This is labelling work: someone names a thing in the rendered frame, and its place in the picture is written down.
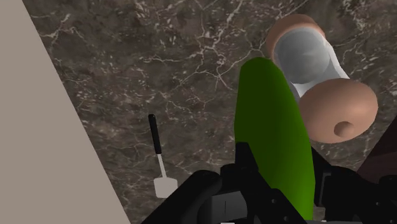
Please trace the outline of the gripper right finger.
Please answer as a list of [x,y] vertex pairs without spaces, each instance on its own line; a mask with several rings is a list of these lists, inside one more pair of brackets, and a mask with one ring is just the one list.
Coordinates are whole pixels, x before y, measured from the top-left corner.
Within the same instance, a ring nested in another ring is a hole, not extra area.
[[397,175],[372,183],[351,169],[329,164],[315,149],[312,159],[314,203],[326,209],[326,221],[397,224]]

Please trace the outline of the black handled grey spatula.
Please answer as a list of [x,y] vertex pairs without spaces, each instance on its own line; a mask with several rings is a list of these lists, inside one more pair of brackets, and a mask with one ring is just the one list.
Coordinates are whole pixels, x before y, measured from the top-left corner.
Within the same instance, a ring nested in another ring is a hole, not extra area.
[[149,114],[148,121],[150,125],[153,146],[155,149],[155,153],[157,155],[160,172],[161,172],[161,176],[153,180],[155,187],[155,195],[158,198],[165,199],[169,197],[178,188],[178,181],[174,178],[170,178],[167,176],[164,166],[164,161],[162,159],[162,148],[160,144],[156,116],[154,114]]

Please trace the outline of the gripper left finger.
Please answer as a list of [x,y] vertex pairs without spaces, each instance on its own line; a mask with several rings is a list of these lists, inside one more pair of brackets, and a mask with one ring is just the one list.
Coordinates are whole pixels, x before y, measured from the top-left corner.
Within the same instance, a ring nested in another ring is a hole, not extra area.
[[141,224],[307,224],[258,171],[247,143],[220,172],[194,172]]

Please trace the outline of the green cucumber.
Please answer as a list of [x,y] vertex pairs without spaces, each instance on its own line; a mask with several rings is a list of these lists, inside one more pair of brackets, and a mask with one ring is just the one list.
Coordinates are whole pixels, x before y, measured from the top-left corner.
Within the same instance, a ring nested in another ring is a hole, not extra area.
[[313,217],[312,149],[300,110],[281,70],[269,59],[245,62],[239,74],[234,134],[247,142],[259,172],[306,220]]

